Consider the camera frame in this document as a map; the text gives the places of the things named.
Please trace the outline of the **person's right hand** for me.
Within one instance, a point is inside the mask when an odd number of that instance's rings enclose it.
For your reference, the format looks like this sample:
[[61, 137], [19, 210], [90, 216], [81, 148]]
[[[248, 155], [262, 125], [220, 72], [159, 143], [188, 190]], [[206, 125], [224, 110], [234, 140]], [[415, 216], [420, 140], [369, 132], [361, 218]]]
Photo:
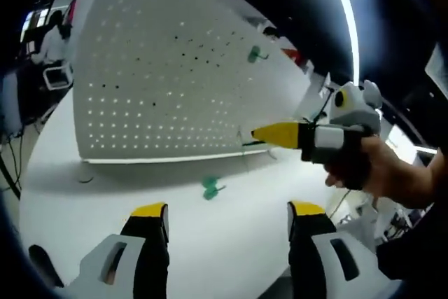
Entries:
[[367, 156], [370, 173], [361, 189], [375, 197], [387, 197], [408, 208], [431, 201], [431, 173], [401, 159], [379, 137], [361, 140], [360, 153]]

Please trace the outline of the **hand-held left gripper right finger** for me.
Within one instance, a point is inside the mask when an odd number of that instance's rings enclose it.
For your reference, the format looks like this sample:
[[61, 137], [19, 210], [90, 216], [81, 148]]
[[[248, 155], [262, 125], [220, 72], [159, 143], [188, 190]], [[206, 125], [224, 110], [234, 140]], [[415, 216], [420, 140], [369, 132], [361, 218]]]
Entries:
[[378, 298], [384, 290], [375, 254], [320, 206], [288, 202], [288, 231], [294, 298]]

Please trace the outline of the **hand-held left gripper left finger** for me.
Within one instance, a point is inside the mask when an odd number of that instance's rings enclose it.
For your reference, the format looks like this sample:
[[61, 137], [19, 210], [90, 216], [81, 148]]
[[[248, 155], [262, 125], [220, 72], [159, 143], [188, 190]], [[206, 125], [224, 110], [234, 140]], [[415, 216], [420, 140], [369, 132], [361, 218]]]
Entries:
[[168, 204], [136, 208], [119, 234], [101, 241], [80, 262], [69, 298], [166, 298]]

